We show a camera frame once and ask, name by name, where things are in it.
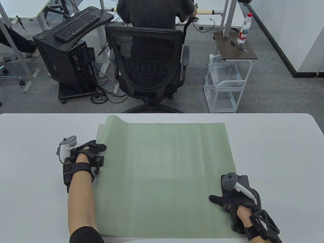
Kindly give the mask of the person's left hand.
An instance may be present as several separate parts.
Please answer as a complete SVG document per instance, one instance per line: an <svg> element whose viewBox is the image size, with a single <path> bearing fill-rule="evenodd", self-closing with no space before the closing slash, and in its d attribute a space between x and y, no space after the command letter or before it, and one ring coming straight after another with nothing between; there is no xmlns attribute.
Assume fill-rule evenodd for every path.
<svg viewBox="0 0 324 243"><path fill-rule="evenodd" d="M107 146L105 144L98 144L96 140L91 140L79 147L71 149L71 156L69 157L72 163L96 163L96 159L99 157L100 152L106 151Z"/></svg>

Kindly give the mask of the person's right hand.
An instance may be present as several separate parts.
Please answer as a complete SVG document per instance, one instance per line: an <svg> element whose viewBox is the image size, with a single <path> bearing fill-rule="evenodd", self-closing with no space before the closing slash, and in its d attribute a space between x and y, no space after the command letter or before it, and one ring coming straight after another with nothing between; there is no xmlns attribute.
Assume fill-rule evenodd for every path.
<svg viewBox="0 0 324 243"><path fill-rule="evenodd" d="M258 211L258 206L253 199L248 198L241 192L233 189L230 191L222 189L222 197L216 195L210 195L209 201L213 204L219 205L222 207L224 211L230 214L230 218L232 220L231 228L234 232L239 234L245 234L244 225L242 220L239 219L236 212L239 206L244 206L249 208L252 213Z"/></svg>

